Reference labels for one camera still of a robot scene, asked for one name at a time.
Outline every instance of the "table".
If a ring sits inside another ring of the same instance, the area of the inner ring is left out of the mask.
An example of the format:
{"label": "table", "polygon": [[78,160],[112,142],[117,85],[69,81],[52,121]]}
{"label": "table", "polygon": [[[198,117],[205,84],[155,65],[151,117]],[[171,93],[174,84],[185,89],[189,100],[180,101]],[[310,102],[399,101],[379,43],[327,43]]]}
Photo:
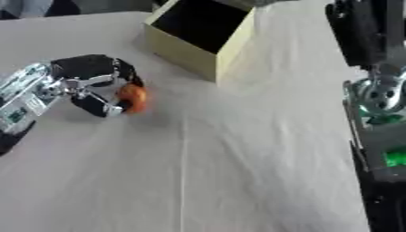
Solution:
{"label": "table", "polygon": [[363,232],[324,0],[258,13],[217,87],[143,45],[144,13],[0,22],[0,76],[105,53],[134,63],[149,108],[108,120],[69,101],[0,159],[0,231]]}

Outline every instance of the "green led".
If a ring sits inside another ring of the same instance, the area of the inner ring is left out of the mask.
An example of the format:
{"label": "green led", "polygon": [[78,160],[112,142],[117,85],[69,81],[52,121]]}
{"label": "green led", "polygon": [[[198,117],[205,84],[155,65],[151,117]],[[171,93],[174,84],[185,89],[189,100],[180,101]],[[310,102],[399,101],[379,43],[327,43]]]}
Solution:
{"label": "green led", "polygon": [[406,147],[390,150],[385,152],[384,155],[388,167],[406,165]]}
{"label": "green led", "polygon": [[389,123],[394,123],[401,121],[403,116],[398,115],[398,114],[392,114],[388,116],[381,116],[381,117],[371,117],[367,123],[371,125],[384,125],[384,124],[389,124]]}

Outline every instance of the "white tablecloth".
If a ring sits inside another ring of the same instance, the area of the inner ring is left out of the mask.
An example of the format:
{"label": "white tablecloth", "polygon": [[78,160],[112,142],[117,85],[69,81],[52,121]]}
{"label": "white tablecloth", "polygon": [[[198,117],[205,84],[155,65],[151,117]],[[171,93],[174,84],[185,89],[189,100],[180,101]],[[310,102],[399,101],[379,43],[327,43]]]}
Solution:
{"label": "white tablecloth", "polygon": [[150,93],[139,115],[101,120],[69,101],[44,115],[0,159],[0,231],[368,231],[341,105],[355,71],[325,3],[264,9],[219,87],[144,47],[147,14],[0,22],[1,76],[106,53]]}

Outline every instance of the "open box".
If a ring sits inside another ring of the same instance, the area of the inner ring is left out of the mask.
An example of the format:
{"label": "open box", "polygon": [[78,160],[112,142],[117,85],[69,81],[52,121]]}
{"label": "open box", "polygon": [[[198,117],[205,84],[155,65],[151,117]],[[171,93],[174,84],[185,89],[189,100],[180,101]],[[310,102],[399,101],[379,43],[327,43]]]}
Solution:
{"label": "open box", "polygon": [[169,0],[145,22],[147,46],[216,82],[253,34],[254,11],[215,0]]}

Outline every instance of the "orange ball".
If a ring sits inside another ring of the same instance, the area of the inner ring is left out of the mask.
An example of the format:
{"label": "orange ball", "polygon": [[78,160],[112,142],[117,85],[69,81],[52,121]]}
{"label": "orange ball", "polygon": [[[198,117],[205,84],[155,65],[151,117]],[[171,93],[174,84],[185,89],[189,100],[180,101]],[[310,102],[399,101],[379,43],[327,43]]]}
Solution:
{"label": "orange ball", "polygon": [[147,92],[145,88],[135,84],[128,83],[122,86],[116,94],[119,99],[132,103],[132,107],[126,110],[126,113],[141,112],[147,105]]}

